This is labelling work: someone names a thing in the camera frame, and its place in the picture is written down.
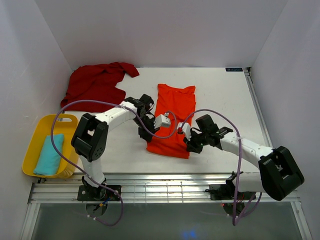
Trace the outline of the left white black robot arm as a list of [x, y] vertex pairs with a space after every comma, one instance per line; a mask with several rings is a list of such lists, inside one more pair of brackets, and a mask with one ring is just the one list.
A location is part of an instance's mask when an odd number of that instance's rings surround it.
[[143, 94], [139, 99], [128, 97], [120, 106], [115, 106], [105, 112], [92, 115], [82, 115], [71, 145], [79, 155], [85, 171], [84, 185], [89, 186], [88, 193], [100, 200], [106, 195], [106, 181], [102, 171], [101, 156], [103, 155], [107, 136], [110, 131], [119, 125], [133, 120], [138, 125], [138, 135], [146, 142], [151, 142], [153, 135], [158, 131], [154, 127], [155, 117], [149, 117], [153, 99]]

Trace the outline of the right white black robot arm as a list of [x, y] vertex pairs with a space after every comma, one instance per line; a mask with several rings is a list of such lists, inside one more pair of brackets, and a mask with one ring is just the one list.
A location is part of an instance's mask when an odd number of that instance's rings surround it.
[[177, 130], [184, 135], [186, 150], [201, 153], [203, 147], [216, 147], [232, 153], [255, 166], [259, 172], [233, 172], [221, 186], [226, 194], [237, 199], [243, 193], [266, 193], [276, 201], [283, 200], [305, 182], [291, 152], [284, 146], [272, 148], [240, 138], [226, 126], [219, 128], [206, 114], [196, 120], [198, 130], [189, 123], [179, 123]]

